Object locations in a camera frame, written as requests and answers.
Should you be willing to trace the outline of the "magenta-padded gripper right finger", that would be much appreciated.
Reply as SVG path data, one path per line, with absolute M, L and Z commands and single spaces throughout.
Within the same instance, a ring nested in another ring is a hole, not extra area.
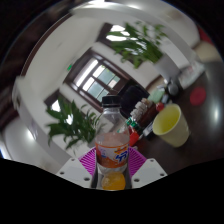
M 167 175 L 154 158 L 147 159 L 132 147 L 129 148 L 128 173 L 132 189 L 146 186 Z

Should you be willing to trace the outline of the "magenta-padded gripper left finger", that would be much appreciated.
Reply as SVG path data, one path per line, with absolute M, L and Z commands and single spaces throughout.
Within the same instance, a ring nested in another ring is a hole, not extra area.
M 56 175 L 84 188 L 96 188 L 98 182 L 96 149 L 91 148 L 79 158 L 70 158 Z

